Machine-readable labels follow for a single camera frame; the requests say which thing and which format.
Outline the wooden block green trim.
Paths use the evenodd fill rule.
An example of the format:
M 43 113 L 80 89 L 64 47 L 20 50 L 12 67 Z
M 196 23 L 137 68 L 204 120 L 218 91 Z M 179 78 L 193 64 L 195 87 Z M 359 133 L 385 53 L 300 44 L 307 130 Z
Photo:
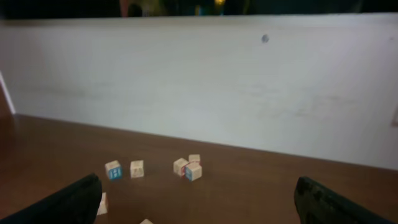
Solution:
M 107 193 L 103 192 L 101 201 L 99 203 L 97 215 L 104 215 L 107 212 L 108 212 L 108 197 L 107 197 Z

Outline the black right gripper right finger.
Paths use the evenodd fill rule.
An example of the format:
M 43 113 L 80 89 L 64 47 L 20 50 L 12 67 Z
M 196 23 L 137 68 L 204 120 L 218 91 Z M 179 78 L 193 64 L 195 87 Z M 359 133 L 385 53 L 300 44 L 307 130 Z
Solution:
M 294 203 L 305 224 L 393 224 L 309 177 L 299 177 Z

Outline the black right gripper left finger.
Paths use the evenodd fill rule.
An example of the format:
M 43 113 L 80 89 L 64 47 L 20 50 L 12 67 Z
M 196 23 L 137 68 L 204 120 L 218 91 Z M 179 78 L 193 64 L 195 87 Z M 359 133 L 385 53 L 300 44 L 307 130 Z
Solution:
M 1 224 L 93 224 L 101 198 L 101 181 L 92 173 L 1 219 Z

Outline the wooden block letter J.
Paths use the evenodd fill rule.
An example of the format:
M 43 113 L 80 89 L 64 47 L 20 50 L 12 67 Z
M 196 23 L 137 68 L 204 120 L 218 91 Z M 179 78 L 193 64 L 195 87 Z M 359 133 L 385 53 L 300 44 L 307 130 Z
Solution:
M 145 219 L 142 222 L 140 222 L 140 224 L 153 224 L 150 220 Z

